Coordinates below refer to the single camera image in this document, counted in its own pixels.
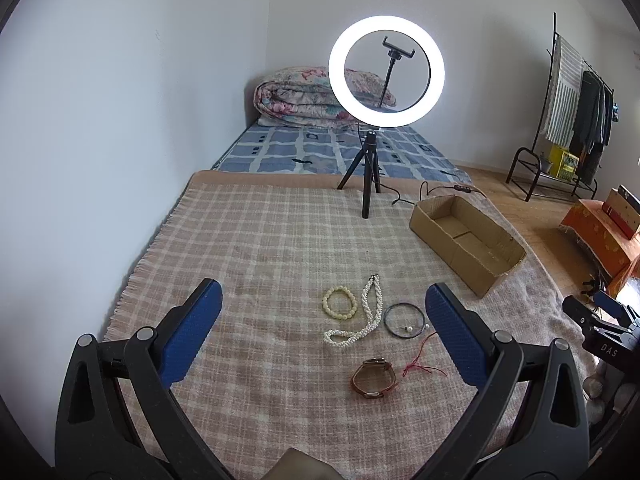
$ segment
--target brown leather watch strap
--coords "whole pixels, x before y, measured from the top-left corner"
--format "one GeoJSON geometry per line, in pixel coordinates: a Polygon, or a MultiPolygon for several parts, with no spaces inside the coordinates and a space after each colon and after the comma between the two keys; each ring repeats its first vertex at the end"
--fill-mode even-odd
{"type": "Polygon", "coordinates": [[[389,393],[391,390],[393,390],[396,387],[396,384],[398,384],[398,382],[396,381],[396,373],[394,372],[394,369],[391,366],[391,363],[387,362],[382,357],[376,357],[374,359],[367,359],[366,361],[364,361],[358,367],[355,373],[351,376],[351,380],[349,381],[349,384],[351,385],[352,389],[356,393],[360,394],[365,399],[378,399],[380,397],[384,397],[386,393],[389,393]],[[363,371],[366,368],[375,368],[380,371],[386,372],[390,379],[389,386],[386,386],[379,392],[366,392],[361,387],[359,387],[356,377],[361,371],[363,371]]]}

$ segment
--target blue patterned sheet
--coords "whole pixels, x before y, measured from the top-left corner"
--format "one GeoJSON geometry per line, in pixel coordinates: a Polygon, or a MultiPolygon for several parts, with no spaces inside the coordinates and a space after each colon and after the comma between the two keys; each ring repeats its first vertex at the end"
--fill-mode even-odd
{"type": "MultiPolygon", "coordinates": [[[[244,173],[345,174],[359,150],[357,132],[256,123],[213,169],[244,173]]],[[[456,168],[408,126],[380,128],[378,165],[381,176],[471,183],[465,171],[456,168]]],[[[354,174],[364,174],[364,161],[354,174]]]]}

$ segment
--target metal bolt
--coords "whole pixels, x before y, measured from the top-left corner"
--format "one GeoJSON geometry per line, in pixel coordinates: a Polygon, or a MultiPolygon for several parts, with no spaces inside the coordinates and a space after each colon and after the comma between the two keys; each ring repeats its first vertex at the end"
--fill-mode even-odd
{"type": "Polygon", "coordinates": [[[559,348],[561,350],[568,350],[569,349],[569,343],[567,341],[565,341],[562,338],[558,338],[554,341],[554,344],[556,345],[556,348],[559,348]]]}
{"type": "Polygon", "coordinates": [[[78,338],[78,346],[89,346],[92,340],[91,334],[83,334],[78,338]]]}
{"type": "Polygon", "coordinates": [[[499,341],[500,343],[510,343],[511,341],[513,341],[513,337],[511,336],[511,334],[509,332],[507,332],[506,330],[498,330],[498,332],[494,333],[494,337],[496,338],[497,341],[499,341]]]}
{"type": "Polygon", "coordinates": [[[154,336],[154,329],[145,326],[136,332],[136,337],[140,339],[140,341],[146,341],[147,339],[151,339],[154,336]]]}

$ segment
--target orange tablecloth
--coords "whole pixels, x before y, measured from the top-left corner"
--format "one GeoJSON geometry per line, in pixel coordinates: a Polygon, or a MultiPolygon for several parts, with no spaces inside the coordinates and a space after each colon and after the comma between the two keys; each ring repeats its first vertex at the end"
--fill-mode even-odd
{"type": "Polygon", "coordinates": [[[574,230],[612,277],[607,287],[607,293],[612,298],[618,295],[629,277],[639,276],[638,236],[628,240],[602,210],[600,200],[580,200],[575,203],[560,225],[574,230]]]}

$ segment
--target folded quilt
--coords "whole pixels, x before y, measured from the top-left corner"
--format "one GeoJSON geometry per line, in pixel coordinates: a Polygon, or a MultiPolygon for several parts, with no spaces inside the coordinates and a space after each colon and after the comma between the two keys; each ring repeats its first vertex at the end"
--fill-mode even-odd
{"type": "MultiPolygon", "coordinates": [[[[371,72],[345,69],[354,97],[368,106],[378,104],[384,82],[371,72]]],[[[393,107],[396,98],[387,90],[383,105],[393,107]]],[[[357,120],[335,98],[326,67],[295,66],[266,76],[256,87],[254,105],[264,120],[290,126],[354,128],[357,120]]]]}

